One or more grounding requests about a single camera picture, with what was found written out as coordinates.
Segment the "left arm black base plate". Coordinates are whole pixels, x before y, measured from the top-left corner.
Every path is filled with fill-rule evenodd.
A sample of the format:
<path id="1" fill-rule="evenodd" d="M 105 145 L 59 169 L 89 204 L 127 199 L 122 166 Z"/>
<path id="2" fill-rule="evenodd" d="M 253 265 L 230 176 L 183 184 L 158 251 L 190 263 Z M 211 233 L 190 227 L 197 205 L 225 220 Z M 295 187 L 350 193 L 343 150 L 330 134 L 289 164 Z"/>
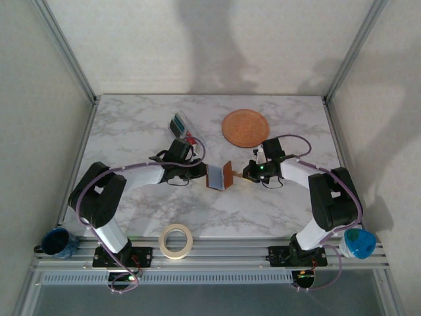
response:
<path id="1" fill-rule="evenodd" d="M 121 264 L 128 268 L 149 268 L 153 258 L 153 248 L 130 247 L 119 253 L 114 253 L 114 256 Z M 95 249 L 92 265 L 95 268 L 120 267 L 111 255 L 101 246 Z"/>

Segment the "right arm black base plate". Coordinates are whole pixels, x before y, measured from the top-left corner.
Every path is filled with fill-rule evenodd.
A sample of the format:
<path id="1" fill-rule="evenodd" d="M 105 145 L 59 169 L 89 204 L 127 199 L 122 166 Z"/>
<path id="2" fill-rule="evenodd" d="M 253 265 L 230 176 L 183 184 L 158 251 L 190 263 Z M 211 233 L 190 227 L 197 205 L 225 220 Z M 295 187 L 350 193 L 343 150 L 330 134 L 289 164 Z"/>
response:
<path id="1" fill-rule="evenodd" d="M 271 267 L 326 267 L 325 248 L 302 250 L 292 246 L 270 246 L 266 260 Z"/>

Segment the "grey aluminium frame leg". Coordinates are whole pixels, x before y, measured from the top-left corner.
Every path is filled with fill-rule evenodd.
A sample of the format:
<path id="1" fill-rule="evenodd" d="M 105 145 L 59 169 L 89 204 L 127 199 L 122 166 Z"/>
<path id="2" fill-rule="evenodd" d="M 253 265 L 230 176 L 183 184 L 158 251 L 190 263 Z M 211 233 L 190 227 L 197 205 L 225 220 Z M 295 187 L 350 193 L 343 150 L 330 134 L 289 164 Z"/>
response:
<path id="1" fill-rule="evenodd" d="M 393 275 L 389 269 L 375 269 L 374 278 L 385 316 L 407 316 Z"/>
<path id="2" fill-rule="evenodd" d="M 29 269 L 18 296 L 12 316 L 32 316 L 43 285 L 43 272 Z"/>

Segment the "blue lidded plastic cup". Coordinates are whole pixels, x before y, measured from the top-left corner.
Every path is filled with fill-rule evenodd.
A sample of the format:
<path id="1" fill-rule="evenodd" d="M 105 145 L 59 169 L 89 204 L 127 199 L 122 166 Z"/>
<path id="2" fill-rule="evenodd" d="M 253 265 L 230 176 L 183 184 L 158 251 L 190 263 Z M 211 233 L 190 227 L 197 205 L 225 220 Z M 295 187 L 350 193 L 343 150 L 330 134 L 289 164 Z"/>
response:
<path id="1" fill-rule="evenodd" d="M 346 230 L 339 249 L 348 258 L 366 259 L 370 257 L 376 247 L 376 237 L 361 228 Z"/>

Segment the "aluminium table side rail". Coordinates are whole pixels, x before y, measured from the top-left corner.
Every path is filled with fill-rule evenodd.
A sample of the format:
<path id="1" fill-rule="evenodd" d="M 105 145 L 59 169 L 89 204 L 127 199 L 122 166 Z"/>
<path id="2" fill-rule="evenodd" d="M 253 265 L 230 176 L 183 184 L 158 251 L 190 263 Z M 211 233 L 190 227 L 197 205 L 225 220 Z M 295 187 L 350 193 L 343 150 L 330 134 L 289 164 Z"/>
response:
<path id="1" fill-rule="evenodd" d="M 101 95 L 97 96 L 95 98 L 95 101 L 90 109 L 88 118 L 87 118 L 87 122 L 84 126 L 84 130 L 83 130 L 83 134 L 82 134 L 82 139 L 78 145 L 77 151 L 76 151 L 76 158 L 75 161 L 72 165 L 72 170 L 70 173 L 70 178 L 68 180 L 68 184 L 66 185 L 66 190 L 64 193 L 64 197 L 62 199 L 62 203 L 61 203 L 61 207 L 60 207 L 60 211 L 59 214 L 57 216 L 57 220 L 55 223 L 55 226 L 61 226 L 62 223 L 64 222 L 64 218 L 66 216 L 66 212 L 67 212 L 67 207 L 68 207 L 68 198 L 70 196 L 70 193 L 73 190 L 77 175 L 78 175 L 78 171 L 80 169 L 80 165 L 84 156 L 84 151 L 87 145 L 87 141 L 91 132 L 91 128 L 93 126 L 93 122 L 96 116 L 96 112 L 97 112 L 97 108 L 99 106 L 101 100 Z"/>
<path id="2" fill-rule="evenodd" d="M 322 99 L 322 101 L 324 104 L 324 110 L 326 112 L 326 117 L 330 126 L 330 131 L 334 141 L 339 163 L 342 167 L 347 168 L 349 173 L 352 174 L 352 166 L 348 158 L 349 150 L 347 148 L 345 135 L 341 127 L 341 121 L 338 112 L 333 102 L 328 103 L 324 98 Z"/>

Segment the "aluminium frame post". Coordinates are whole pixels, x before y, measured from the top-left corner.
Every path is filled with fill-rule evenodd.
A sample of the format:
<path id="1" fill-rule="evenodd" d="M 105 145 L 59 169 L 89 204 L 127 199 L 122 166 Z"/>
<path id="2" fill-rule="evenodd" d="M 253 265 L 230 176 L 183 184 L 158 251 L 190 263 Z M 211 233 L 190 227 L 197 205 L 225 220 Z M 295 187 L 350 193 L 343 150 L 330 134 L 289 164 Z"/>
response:
<path id="1" fill-rule="evenodd" d="M 347 53 L 345 54 L 344 59 L 339 65 L 338 71 L 336 72 L 332 83 L 330 84 L 324 96 L 325 106 L 328 107 L 329 104 L 333 101 L 337 91 L 340 89 L 343 81 L 345 80 L 351 67 L 356 61 L 362 47 L 364 46 L 368 36 L 370 35 L 388 2 L 389 0 L 373 0 L 354 39 L 351 42 L 351 45 L 349 46 Z"/>
<path id="2" fill-rule="evenodd" d="M 89 102 L 94 106 L 98 100 L 98 96 L 89 83 L 87 76 L 85 75 L 80 63 L 78 62 L 47 0 L 30 0 L 30 2 L 34 6 L 35 10 L 39 13 L 48 31 L 51 33 L 53 41 L 57 44 L 60 53 L 69 65 L 72 73 L 75 75 L 80 87 L 82 88 L 86 97 L 89 99 Z"/>

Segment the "aluminium frame rail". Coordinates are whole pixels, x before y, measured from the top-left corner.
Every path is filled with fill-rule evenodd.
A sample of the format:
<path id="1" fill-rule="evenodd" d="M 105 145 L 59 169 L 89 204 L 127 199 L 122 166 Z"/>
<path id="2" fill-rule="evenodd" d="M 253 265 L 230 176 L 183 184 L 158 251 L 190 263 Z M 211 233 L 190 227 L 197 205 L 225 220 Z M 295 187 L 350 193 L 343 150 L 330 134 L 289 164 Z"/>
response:
<path id="1" fill-rule="evenodd" d="M 389 269 L 389 262 L 381 243 L 367 259 L 347 258 L 339 250 L 339 238 L 329 241 L 321 258 L 316 261 L 316 271 Z M 193 247 L 183 259 L 169 259 L 159 249 L 157 238 L 134 238 L 135 247 L 152 249 L 148 271 L 268 271 L 270 246 L 286 247 L 285 238 L 196 238 Z M 94 267 L 98 243 L 84 238 L 78 251 L 69 259 L 57 259 L 36 253 L 30 268 L 40 271 L 100 271 Z"/>

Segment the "clear plastic card box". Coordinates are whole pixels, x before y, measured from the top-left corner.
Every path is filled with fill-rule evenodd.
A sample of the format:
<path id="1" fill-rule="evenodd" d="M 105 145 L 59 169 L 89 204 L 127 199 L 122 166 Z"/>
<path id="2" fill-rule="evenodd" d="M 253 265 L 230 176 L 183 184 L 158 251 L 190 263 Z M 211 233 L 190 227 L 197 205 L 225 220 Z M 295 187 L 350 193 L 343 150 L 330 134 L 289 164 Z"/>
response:
<path id="1" fill-rule="evenodd" d="M 193 146 L 194 156 L 203 154 L 205 141 L 183 111 L 174 114 L 168 124 L 168 129 L 175 138 L 185 138 Z"/>

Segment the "beige masking tape roll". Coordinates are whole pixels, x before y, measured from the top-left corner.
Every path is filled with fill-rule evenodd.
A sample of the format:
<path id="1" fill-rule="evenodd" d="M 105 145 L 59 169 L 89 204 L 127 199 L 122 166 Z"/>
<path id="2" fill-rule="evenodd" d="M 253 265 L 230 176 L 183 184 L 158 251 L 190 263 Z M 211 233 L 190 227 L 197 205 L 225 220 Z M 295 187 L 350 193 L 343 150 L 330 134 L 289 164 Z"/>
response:
<path id="1" fill-rule="evenodd" d="M 172 231 L 175 231 L 175 230 L 182 232 L 186 237 L 186 244 L 179 251 L 171 251 L 166 246 L 167 236 Z M 187 254 L 191 251 L 192 247 L 193 247 L 192 233 L 190 229 L 183 224 L 170 224 L 161 232 L 161 235 L 159 236 L 159 249 L 165 257 L 171 260 L 180 260 L 180 259 L 185 258 Z"/>

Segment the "orange round plate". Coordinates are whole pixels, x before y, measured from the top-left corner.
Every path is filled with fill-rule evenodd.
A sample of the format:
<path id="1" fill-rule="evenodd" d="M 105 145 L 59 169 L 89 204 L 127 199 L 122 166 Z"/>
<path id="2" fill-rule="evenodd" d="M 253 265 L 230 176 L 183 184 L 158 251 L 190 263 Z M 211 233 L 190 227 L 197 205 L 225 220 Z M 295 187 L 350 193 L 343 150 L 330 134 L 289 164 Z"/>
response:
<path id="1" fill-rule="evenodd" d="M 256 147 L 267 139 L 268 121 L 258 112 L 239 109 L 229 113 L 222 121 L 222 134 L 233 145 Z"/>

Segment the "brown leather card holder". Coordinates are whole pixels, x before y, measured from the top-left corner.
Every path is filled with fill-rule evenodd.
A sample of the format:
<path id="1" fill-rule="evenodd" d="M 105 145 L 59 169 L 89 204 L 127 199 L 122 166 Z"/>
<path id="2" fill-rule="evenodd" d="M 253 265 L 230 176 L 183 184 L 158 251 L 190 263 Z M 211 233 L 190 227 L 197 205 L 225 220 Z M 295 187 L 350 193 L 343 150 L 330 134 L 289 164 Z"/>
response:
<path id="1" fill-rule="evenodd" d="M 242 178 L 243 175 L 233 170 L 231 161 L 223 167 L 207 165 L 206 187 L 222 192 L 234 184 L 235 177 Z"/>

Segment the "dark blue mug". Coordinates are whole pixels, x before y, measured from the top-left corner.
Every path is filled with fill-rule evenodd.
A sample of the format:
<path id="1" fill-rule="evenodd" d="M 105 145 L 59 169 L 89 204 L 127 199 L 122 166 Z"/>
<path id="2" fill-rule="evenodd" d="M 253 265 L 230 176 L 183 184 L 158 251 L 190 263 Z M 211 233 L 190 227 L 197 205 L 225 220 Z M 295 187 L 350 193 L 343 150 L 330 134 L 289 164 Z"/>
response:
<path id="1" fill-rule="evenodd" d="M 68 259 L 78 250 L 80 240 L 63 227 L 50 230 L 41 244 L 34 247 L 34 253 L 43 253 L 59 259 Z"/>

